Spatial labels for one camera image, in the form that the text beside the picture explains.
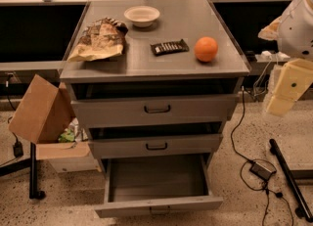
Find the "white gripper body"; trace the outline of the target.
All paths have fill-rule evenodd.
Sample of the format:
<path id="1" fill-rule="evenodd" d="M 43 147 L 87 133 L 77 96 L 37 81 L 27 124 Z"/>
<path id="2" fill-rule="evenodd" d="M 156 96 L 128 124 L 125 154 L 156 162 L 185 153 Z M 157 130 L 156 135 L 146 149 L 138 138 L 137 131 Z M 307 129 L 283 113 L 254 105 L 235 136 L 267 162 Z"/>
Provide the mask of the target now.
<path id="1" fill-rule="evenodd" d="M 283 65 L 273 95 L 278 100 L 295 102 L 312 84 L 313 63 L 295 59 Z"/>

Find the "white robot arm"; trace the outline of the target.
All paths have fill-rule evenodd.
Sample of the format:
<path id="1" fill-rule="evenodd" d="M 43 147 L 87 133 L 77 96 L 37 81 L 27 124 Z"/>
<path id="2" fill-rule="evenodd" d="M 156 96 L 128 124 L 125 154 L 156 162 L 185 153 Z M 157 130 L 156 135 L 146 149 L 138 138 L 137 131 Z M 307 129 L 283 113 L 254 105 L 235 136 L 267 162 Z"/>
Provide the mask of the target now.
<path id="1" fill-rule="evenodd" d="M 281 67 L 265 111 L 283 116 L 313 83 L 313 0 L 292 0 L 258 37 L 275 40 L 291 59 Z"/>

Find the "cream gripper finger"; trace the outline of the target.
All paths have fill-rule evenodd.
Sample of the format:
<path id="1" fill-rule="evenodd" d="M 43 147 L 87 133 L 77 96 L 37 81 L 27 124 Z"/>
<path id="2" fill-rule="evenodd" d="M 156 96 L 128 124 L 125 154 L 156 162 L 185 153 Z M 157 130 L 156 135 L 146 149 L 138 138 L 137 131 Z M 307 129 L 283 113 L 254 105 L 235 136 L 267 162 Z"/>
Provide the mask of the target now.
<path id="1" fill-rule="evenodd" d="M 275 116 L 284 116 L 294 105 L 294 100 L 280 96 L 271 96 L 266 112 Z"/>

